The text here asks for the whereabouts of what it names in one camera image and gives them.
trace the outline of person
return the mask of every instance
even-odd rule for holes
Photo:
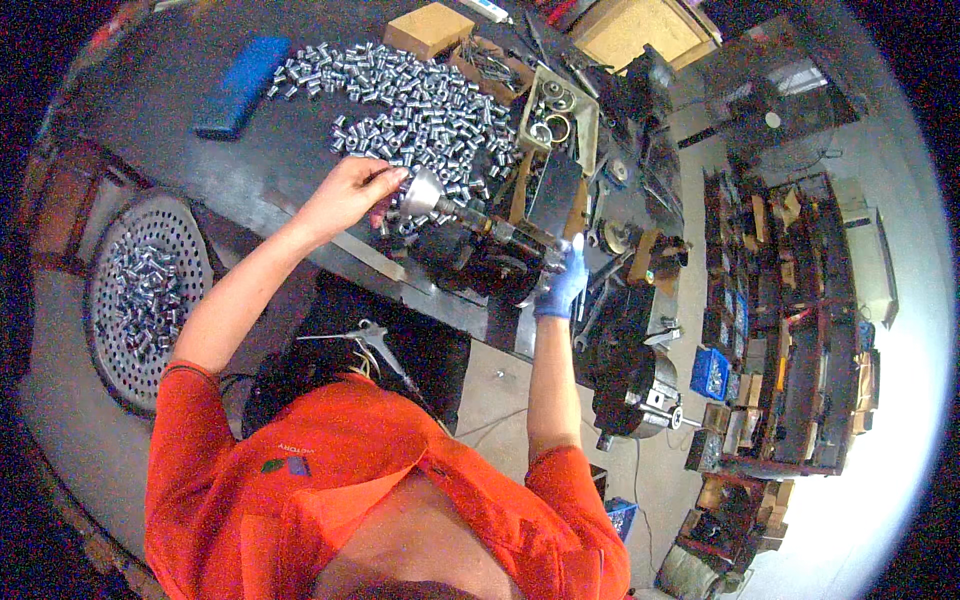
[[[171,598],[623,598],[629,558],[581,449],[570,304],[582,236],[536,304],[525,486],[361,373],[237,442],[217,373],[313,250],[407,177],[348,157],[193,309],[161,377],[145,551]]]

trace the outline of metal funnel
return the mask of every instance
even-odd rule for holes
[[[425,215],[436,209],[437,202],[443,196],[444,186],[437,175],[430,169],[421,167],[398,206],[400,216],[406,219]]]

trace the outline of brass ring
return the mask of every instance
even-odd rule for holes
[[[566,142],[566,139],[568,137],[570,137],[570,130],[572,128],[570,127],[570,120],[567,119],[565,116],[555,112],[547,116],[547,118],[543,122],[546,123],[546,126],[548,128],[550,128],[550,141],[552,143],[562,144]],[[563,136],[560,136],[558,133],[556,133],[554,131],[553,125],[551,125],[551,123],[557,123],[557,122],[563,123],[564,125],[564,128],[562,129]]]

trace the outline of orange shirt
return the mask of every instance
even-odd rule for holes
[[[527,598],[623,598],[627,551],[582,450],[542,453],[520,486],[358,374],[297,398],[238,443],[216,378],[185,361],[167,367],[156,399],[147,563],[174,600],[306,598],[366,511],[413,467]]]

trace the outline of hand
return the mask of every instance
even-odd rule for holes
[[[566,252],[566,271],[550,280],[550,291],[537,298],[535,317],[570,318],[570,304],[587,287],[587,265],[584,263],[584,234],[577,233]]]
[[[369,176],[384,169],[386,171],[364,184]],[[358,222],[376,205],[371,223],[380,227],[389,207],[390,194],[407,177],[405,168],[391,169],[386,160],[348,156],[330,171],[292,222],[307,231],[310,239],[318,245],[324,244]]]

